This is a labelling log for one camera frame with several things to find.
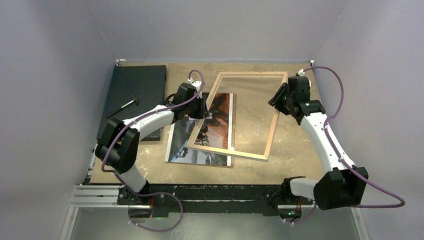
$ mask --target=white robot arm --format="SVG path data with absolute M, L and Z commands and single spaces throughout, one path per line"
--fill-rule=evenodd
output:
M 310 88 L 310 81 L 305 76 L 292 76 L 268 102 L 283 114 L 296 119 L 311 139 L 324 168 L 324 177 L 319 181 L 305 177 L 284 179 L 283 184 L 288 189 L 286 194 L 314 200 L 322 210 L 358 205 L 366 183 L 340 162 L 327 134 L 349 166 L 365 178 L 368 178 L 368 173 L 364 167 L 356 167 L 344 152 L 330 125 L 326 124 L 328 117 L 321 102 L 310 99 Z
M 172 101 L 164 100 L 152 110 L 143 113 L 142 115 L 145 115 L 145 117 L 140 120 L 137 119 L 142 115 L 123 121 L 116 118 L 109 120 L 98 140 L 95 155 L 103 160 L 119 131 L 124 126 L 131 124 L 123 135 L 121 143 L 113 146 L 106 164 L 111 166 L 125 184 L 136 193 L 140 192 L 147 184 L 146 179 L 135 166 L 139 141 L 157 129 L 171 125 L 184 116 L 193 119 L 203 119 L 208 116 L 206 99 L 202 96 L 200 89 L 202 83 L 192 79 L 188 81 L 189 83 L 182 83 L 179 86 L 177 93 L 173 94 Z M 199 94 L 196 99 L 188 104 L 175 107 L 192 98 L 197 92 Z

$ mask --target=photograph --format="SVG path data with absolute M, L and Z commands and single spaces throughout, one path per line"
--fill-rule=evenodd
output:
M 228 149 L 233 135 L 233 93 L 217 93 L 205 118 L 195 144 Z M 195 127 L 196 119 L 185 116 L 171 125 L 165 162 L 199 164 L 211 166 L 231 166 L 231 157 L 215 153 L 188 149 L 187 142 Z

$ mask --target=white wall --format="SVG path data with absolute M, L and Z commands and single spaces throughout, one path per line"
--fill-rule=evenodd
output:
M 398 209 L 364 209 L 373 240 L 424 238 L 424 2 L 350 0 L 316 59 L 344 82 L 345 102 L 331 124 L 370 180 L 403 196 Z M 315 71 L 329 113 L 340 99 L 336 79 Z M 365 204 L 395 203 L 367 187 Z
M 142 61 L 314 59 L 347 0 L 87 0 L 113 56 Z
M 83 0 L 0 3 L 0 239 L 58 239 L 114 60 Z

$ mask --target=purple cable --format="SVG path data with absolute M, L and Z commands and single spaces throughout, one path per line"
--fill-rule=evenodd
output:
M 400 201 L 400 203 L 397 203 L 397 204 L 386 204 L 386 205 L 357 205 L 357 206 L 353 206 L 353 208 L 389 209 L 389 208 L 400 208 L 400 207 L 404 206 L 405 205 L 405 200 L 401 196 L 399 196 L 399 195 L 397 195 L 397 194 L 395 194 L 395 193 L 393 193 L 393 192 L 391 192 L 391 191 L 389 191 L 387 189 L 384 189 L 383 187 L 381 187 L 381 186 L 375 184 L 374 182 L 366 179 L 365 177 L 363 177 L 362 175 L 360 175 L 357 171 L 355 171 L 351 166 L 349 166 L 344 159 L 341 159 L 342 155 L 340 154 L 339 150 L 337 149 L 337 147 L 336 147 L 333 139 L 331 138 L 331 136 L 329 134 L 328 129 L 325 128 L 325 126 L 327 124 L 329 124 L 330 119 L 334 119 L 337 116 L 337 114 L 339 114 L 339 111 L 342 108 L 342 104 L 343 104 L 343 100 L 344 100 L 344 95 L 345 95 L 345 90 L 343 88 L 343 83 L 342 83 L 342 80 L 340 79 L 340 76 L 333 69 L 331 69 L 329 67 L 326 67 L 326 66 L 313 66 L 313 67 L 310 67 L 310 68 L 306 68 L 303 71 L 306 72 L 306 71 L 309 71 L 309 70 L 312 70 L 312 69 L 326 69 L 326 70 L 329 70 L 330 72 L 332 72 L 335 75 L 335 77 L 338 80 L 338 83 L 340 84 L 341 97 L 340 97 L 340 103 L 338 105 L 338 108 L 335 111 L 334 115 L 331 115 L 331 116 L 328 116 L 327 117 L 327 119 L 324 121 L 324 125 L 323 125 L 324 126 L 325 135 L 327 136 L 328 141 L 330 142 L 332 148 L 334 149 L 335 154 L 340 159 L 340 162 L 343 165 L 345 165 L 346 168 L 349 169 L 349 171 L 351 171 L 355 176 L 357 176 L 359 179 L 361 179 L 362 181 L 364 181 L 366 184 L 369 184 L 373 188 L 375 188 L 375 189 L 377 189 L 377 190 L 379 190 L 379 191 L 381 191 L 381 192 L 383 192 L 383 193 L 385 193 L 385 194 L 387 194 L 389 196 L 392 196 L 393 198 L 395 198 L 395 199 L 397 199 L 397 200 Z
M 159 109 L 159 110 L 157 110 L 157 112 L 158 112 L 158 113 L 160 113 L 160 112 L 164 112 L 164 111 L 167 111 L 167 110 L 172 110 L 172 109 L 175 109 L 175 108 L 179 108 L 179 107 L 181 107 L 181 106 L 184 106 L 184 105 L 186 105 L 186 104 L 190 103 L 191 101 L 193 101 L 194 99 L 196 99 L 196 98 L 199 96 L 200 92 L 201 92 L 201 91 L 203 90 L 203 88 L 205 87 L 205 79 L 203 78 L 203 74 L 202 74 L 199 70 L 195 70 L 195 69 L 194 69 L 194 70 L 191 70 L 191 71 L 190 71 L 190 73 L 188 74 L 188 78 L 189 78 L 189 79 L 191 78 L 192 73 L 194 73 L 194 72 L 196 72 L 196 73 L 198 73 L 198 74 L 200 75 L 200 79 L 201 79 L 200 90 L 199 90 L 198 92 L 196 92 L 196 93 L 194 94 L 194 96 L 192 96 L 189 100 L 187 100 L 187 101 L 185 101 L 185 102 L 183 102 L 183 103 L 177 104 L 177 105 L 173 105 L 173 106 L 170 106 L 170 107 L 166 107 L 166 108 Z M 146 113 L 144 113 L 144 114 L 140 115 L 139 117 L 137 117 L 134 121 L 130 122 L 130 123 L 129 123 L 128 125 L 126 125 L 125 127 L 123 127 L 123 128 L 122 128 L 122 130 L 121 130 L 121 131 L 120 131 L 120 132 L 116 135 L 116 137 L 113 139 L 113 141 L 112 141 L 112 143 L 110 144 L 110 147 L 109 147 L 109 149 L 107 150 L 106 155 L 104 156 L 103 161 L 102 161 L 102 163 L 101 163 L 101 170 L 102 170 L 103 172 L 105 172 L 105 173 L 114 173 L 114 174 L 115 174 L 115 176 L 116 176 L 116 178 L 118 178 L 118 180 L 119 180 L 119 181 L 120 181 L 123 185 L 125 185 L 125 186 L 127 186 L 127 185 L 126 185 L 126 184 L 125 184 L 125 182 L 124 182 L 124 181 L 123 181 L 123 180 L 119 177 L 119 175 L 118 175 L 118 173 L 117 173 L 116 171 L 114 171 L 114 170 L 107 170 L 107 169 L 105 169 L 106 161 L 108 160 L 109 155 L 111 154 L 112 149 L 114 148 L 115 144 L 118 142 L 118 140 L 120 139 L 120 137 L 122 136 L 122 134 L 124 134 L 124 133 L 125 133 L 125 131 L 127 131 L 127 129 L 128 129 L 129 127 L 131 127 L 133 124 L 135 124 L 136 122 L 138 122 L 138 121 L 140 121 L 140 120 L 142 120 L 142 119 L 144 119 L 144 118 L 146 118 L 146 117 L 148 117 L 148 116 L 151 116 L 151 115 L 153 115 L 153 114 L 156 114 L 156 111 L 148 111 L 148 112 L 146 112 Z M 151 196 L 161 195 L 161 194 L 171 196 L 171 197 L 173 197 L 173 198 L 177 201 L 177 203 L 178 203 L 178 205 L 179 205 L 179 208 L 180 208 L 180 210 L 181 210 L 181 211 L 180 211 L 180 216 L 179 216 L 178 221 L 177 221 L 174 225 L 172 225 L 172 226 L 170 226 L 170 227 L 168 227 L 168 228 L 165 228 L 165 229 L 154 229 L 154 228 L 150 228 L 150 227 L 147 227 L 147 226 L 142 226 L 142 225 L 140 225 L 140 224 L 136 223 L 135 221 L 133 221 L 133 220 L 130 218 L 130 216 L 128 215 L 130 222 L 131 222 L 132 224 L 136 225 L 137 227 L 140 227 L 140 228 L 143 228 L 143 229 L 146 229 L 146 230 L 152 231 L 152 232 L 157 232 L 157 233 L 167 232 L 167 231 L 170 231 L 170 230 L 174 229 L 175 227 L 177 227 L 177 226 L 178 226 L 178 224 L 179 224 L 179 223 L 181 222 L 181 220 L 183 219 L 183 205 L 181 204 L 181 201 L 180 201 L 180 200 L 179 200 L 176 196 L 174 196 L 173 194 L 170 194 L 170 193 L 168 193 L 168 192 L 155 192 L 155 193 L 150 193 L 150 194 L 140 194 L 140 193 L 137 193 L 137 192 L 133 191 L 133 190 L 132 190 L 132 189 L 130 189 L 129 187 L 127 187 L 127 189 L 128 189 L 131 193 L 133 193 L 134 195 L 139 196 L 139 197 L 151 197 Z

